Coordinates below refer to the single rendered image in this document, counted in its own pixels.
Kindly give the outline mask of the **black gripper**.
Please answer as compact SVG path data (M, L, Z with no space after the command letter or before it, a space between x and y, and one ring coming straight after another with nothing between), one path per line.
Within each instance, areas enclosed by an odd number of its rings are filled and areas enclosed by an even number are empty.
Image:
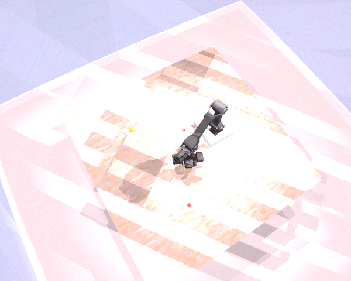
M177 165L178 163L176 163L175 160L173 159L173 157L175 155L176 154L172 154L172 160L173 160L173 164ZM202 152L196 152L196 153L192 154L191 156L188 156L187 158L189 159L189 158L192 158L192 157L193 157L193 160L196 161L197 163L204 161L204 157L203 157L203 153Z

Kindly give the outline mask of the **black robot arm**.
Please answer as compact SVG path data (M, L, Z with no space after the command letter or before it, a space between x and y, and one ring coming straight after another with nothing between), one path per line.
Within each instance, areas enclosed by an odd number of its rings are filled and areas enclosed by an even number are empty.
M214 110L214 115L210 113L210 108ZM185 138L181 144L181 150L173 157L176 163L182 164L184 162L184 167L186 169L191 169L197 165L197 162L192 158L187 158L191 156L198 148L200 142L200 137L205 132L208 126L210 126L210 131L215 136L217 136L221 131L224 130L225 126L222 122L222 116L228 110L228 106L224 104L220 99L213 101L208 112L204 115L203 120L198 125L194 133ZM185 145L185 146L184 146Z

